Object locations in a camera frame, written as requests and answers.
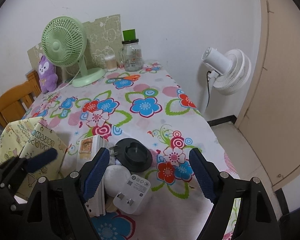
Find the chair backrest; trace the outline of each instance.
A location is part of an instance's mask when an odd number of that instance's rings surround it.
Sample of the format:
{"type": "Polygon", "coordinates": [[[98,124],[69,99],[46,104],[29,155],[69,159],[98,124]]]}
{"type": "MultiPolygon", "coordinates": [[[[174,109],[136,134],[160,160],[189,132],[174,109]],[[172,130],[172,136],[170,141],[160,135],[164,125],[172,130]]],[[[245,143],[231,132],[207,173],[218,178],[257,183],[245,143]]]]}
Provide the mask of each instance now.
{"type": "Polygon", "coordinates": [[[28,81],[9,89],[0,97],[0,126],[6,127],[9,122],[20,120],[26,113],[22,102],[30,108],[34,102],[32,93],[37,97],[40,93],[37,73],[27,74],[28,81]]]}

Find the door frame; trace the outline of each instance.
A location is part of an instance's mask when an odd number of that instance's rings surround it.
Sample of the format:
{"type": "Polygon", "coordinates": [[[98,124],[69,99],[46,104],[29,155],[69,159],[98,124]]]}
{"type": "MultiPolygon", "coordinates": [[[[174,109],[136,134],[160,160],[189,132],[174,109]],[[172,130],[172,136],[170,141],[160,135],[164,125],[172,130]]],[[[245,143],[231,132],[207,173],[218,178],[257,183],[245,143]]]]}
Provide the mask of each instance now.
{"type": "Polygon", "coordinates": [[[234,123],[235,127],[239,129],[239,126],[245,117],[250,104],[252,102],[253,96],[256,92],[262,68],[266,58],[266,51],[268,45],[268,36],[269,36],[269,6],[268,0],[260,0],[261,5],[261,35],[260,35],[260,44],[259,44],[259,52],[257,56],[256,67],[252,76],[251,84],[247,93],[247,96],[244,100],[244,103],[241,107],[240,113],[237,117],[236,122],[234,123]]]}
{"type": "MultiPolygon", "coordinates": [[[[247,93],[247,96],[245,98],[245,101],[242,105],[241,111],[237,117],[237,120],[235,122],[235,127],[237,129],[240,129],[240,124],[242,123],[243,118],[245,117],[250,104],[253,100],[253,96],[256,92],[261,72],[263,69],[264,61],[266,58],[266,51],[267,51],[267,44],[268,44],[268,36],[269,36],[269,5],[268,0],[260,0],[261,5],[261,35],[260,35],[260,45],[259,45],[259,52],[256,62],[255,71],[253,73],[253,77],[251,80],[251,84],[247,93]]],[[[286,177],[284,177],[282,180],[277,182],[276,184],[272,185],[273,191],[276,191],[292,180],[294,180],[298,175],[300,175],[300,165],[294,169],[291,173],[289,173],[286,177]]]]}

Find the table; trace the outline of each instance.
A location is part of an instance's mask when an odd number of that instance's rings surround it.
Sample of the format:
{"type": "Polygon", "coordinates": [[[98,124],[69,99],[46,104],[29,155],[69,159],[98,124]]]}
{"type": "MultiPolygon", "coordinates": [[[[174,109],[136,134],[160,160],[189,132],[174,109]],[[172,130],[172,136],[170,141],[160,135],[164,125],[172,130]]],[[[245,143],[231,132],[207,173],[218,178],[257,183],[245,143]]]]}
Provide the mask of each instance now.
{"type": "MultiPolygon", "coordinates": [[[[213,205],[195,179],[189,151],[197,147],[220,171],[238,175],[181,87],[154,61],[139,72],[121,67],[85,87],[62,87],[52,95],[41,94],[24,118],[43,116],[69,145],[61,166],[64,176],[75,170],[79,140],[96,134],[114,145],[135,138],[153,156],[151,167],[141,174],[153,191],[148,207],[139,216],[117,211],[93,218],[101,239],[196,239],[213,205]]],[[[224,239],[231,238],[238,209],[236,200],[224,239]]]]}

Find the fan base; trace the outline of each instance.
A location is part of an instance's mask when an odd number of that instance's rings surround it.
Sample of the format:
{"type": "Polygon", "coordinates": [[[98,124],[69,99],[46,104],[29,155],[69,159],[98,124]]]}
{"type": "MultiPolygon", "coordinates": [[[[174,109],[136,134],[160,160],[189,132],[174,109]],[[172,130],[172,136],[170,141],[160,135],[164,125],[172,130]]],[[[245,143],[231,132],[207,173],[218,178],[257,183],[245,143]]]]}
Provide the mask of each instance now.
{"type": "Polygon", "coordinates": [[[88,69],[88,75],[86,76],[82,76],[81,73],[79,73],[76,78],[73,79],[72,85],[76,88],[83,87],[99,80],[105,74],[106,71],[103,68],[91,68],[88,69]]]}

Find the green lid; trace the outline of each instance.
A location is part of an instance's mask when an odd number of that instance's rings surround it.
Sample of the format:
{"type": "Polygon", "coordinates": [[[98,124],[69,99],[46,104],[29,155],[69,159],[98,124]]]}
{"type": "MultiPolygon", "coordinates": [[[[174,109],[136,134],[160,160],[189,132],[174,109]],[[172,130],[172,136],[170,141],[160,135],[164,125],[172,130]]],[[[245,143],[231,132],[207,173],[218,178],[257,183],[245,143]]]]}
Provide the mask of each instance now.
{"type": "Polygon", "coordinates": [[[125,30],[122,31],[123,33],[123,40],[124,41],[132,41],[136,39],[136,30],[132,29],[132,30],[125,30]]]}

